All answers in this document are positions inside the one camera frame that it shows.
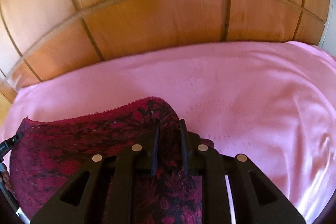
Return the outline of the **person's left hand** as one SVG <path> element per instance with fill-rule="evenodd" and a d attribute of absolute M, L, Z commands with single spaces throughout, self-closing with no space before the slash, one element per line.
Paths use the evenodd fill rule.
<path fill-rule="evenodd" d="M 7 166 L 1 163 L 1 182 L 5 183 L 5 188 L 9 191 L 12 191 L 12 185 L 10 181 L 10 174 L 7 170 Z"/>

